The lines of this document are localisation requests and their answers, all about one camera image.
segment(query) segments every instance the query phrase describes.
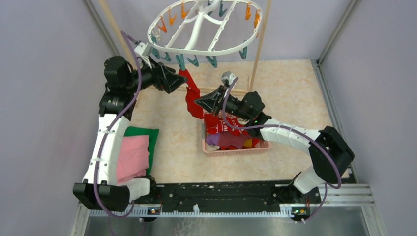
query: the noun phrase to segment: cable tie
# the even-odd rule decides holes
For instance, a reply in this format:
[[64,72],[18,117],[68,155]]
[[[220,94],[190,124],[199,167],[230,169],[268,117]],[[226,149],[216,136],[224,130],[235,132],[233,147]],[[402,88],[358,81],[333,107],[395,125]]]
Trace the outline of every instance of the cable tie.
[[101,158],[98,158],[98,157],[92,158],[91,160],[96,161],[96,162],[105,161],[104,159],[101,159]]
[[291,133],[293,132],[293,128],[295,127],[295,125],[290,125],[290,130],[288,132],[288,139],[290,138]]

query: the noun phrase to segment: pink cloth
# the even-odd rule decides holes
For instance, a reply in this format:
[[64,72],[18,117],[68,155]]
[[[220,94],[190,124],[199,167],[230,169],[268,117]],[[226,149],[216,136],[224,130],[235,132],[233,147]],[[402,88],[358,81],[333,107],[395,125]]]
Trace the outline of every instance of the pink cloth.
[[149,135],[123,137],[117,168],[118,183],[144,176],[149,168]]

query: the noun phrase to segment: wooden pole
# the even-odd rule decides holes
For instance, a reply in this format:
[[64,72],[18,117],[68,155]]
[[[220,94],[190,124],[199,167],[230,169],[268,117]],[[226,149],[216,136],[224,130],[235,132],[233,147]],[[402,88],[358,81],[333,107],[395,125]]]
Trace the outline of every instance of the wooden pole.
[[135,62],[133,61],[133,57],[132,57],[132,55],[131,55],[131,53],[130,53],[130,51],[129,51],[129,49],[128,49],[128,47],[127,47],[127,45],[126,45],[126,43],[125,43],[125,41],[124,41],[124,39],[123,39],[123,36],[122,36],[122,35],[121,35],[121,33],[120,33],[120,28],[119,28],[119,26],[117,25],[117,22],[116,22],[116,20],[115,20],[115,17],[113,16],[113,13],[112,13],[112,11],[110,10],[109,5],[107,4],[107,1],[106,1],[106,0],[99,0],[98,2],[100,3],[101,8],[102,8],[102,9],[103,9],[103,11],[104,11],[104,14],[106,14],[107,20],[109,20],[109,23],[110,23],[110,25],[112,26],[112,29],[113,29],[113,31],[114,31],[114,33],[115,33],[115,35],[117,36],[117,38],[118,38],[118,40],[119,40],[119,42],[120,42],[121,46],[123,47],[124,53],[125,53],[125,54],[126,54],[126,56],[127,56],[127,60],[128,60],[128,61],[130,62],[130,64],[132,64],[132,66],[136,69],[136,64],[135,64]]
[[256,50],[255,62],[253,64],[252,77],[250,78],[249,83],[248,83],[248,91],[252,91],[253,89],[253,82],[255,80],[256,69],[258,68],[259,57],[261,55],[262,43],[264,42],[265,29],[267,28],[267,22],[268,22],[268,17],[269,17],[269,10],[271,9],[271,4],[272,4],[272,0],[268,0],[267,7],[265,9],[265,14],[262,16],[263,19],[262,19],[261,32],[259,35],[258,49]]

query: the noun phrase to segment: laundry basket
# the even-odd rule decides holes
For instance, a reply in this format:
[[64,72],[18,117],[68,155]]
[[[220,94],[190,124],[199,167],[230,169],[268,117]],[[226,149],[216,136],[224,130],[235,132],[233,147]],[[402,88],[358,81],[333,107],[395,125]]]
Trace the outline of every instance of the laundry basket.
[[[217,115],[219,118],[222,118],[222,112]],[[227,114],[230,118],[235,118],[235,116]],[[203,152],[206,154],[206,156],[230,156],[230,155],[247,155],[247,154],[262,154],[268,151],[270,149],[270,145],[268,141],[260,140],[259,143],[255,145],[254,148],[249,149],[237,149],[237,150],[217,150],[217,151],[207,151],[206,148],[206,140],[205,137],[207,135],[206,132],[206,126],[204,124],[204,120],[202,122],[202,144],[203,144]]]

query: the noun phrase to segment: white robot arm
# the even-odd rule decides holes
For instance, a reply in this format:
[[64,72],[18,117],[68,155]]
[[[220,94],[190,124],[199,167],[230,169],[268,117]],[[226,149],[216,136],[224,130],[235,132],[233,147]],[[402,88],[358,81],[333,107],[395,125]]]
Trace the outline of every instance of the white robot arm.
[[257,92],[248,92],[242,101],[230,95],[236,81],[233,73],[225,72],[223,85],[195,103],[213,115],[222,109],[245,120],[245,127],[233,128],[246,129],[252,137],[286,144],[309,155],[313,165],[294,178],[289,185],[291,191],[306,194],[323,183],[341,184],[340,176],[353,161],[354,154],[336,129],[330,126],[323,130],[305,129],[273,119],[262,112],[265,105]]
[[[153,85],[160,91],[171,93],[186,80],[176,74],[174,69],[161,62],[156,63],[150,57],[144,62],[140,69],[140,90]],[[134,99],[134,93],[138,89],[138,71],[133,70],[121,56],[107,59],[104,65],[107,83],[100,101],[97,140],[89,168],[83,181],[74,184],[73,194],[88,209],[102,209],[103,205],[109,211],[125,211],[130,202],[149,194],[154,180],[145,176],[117,183],[119,152],[134,108],[134,103],[130,107],[128,104]]]

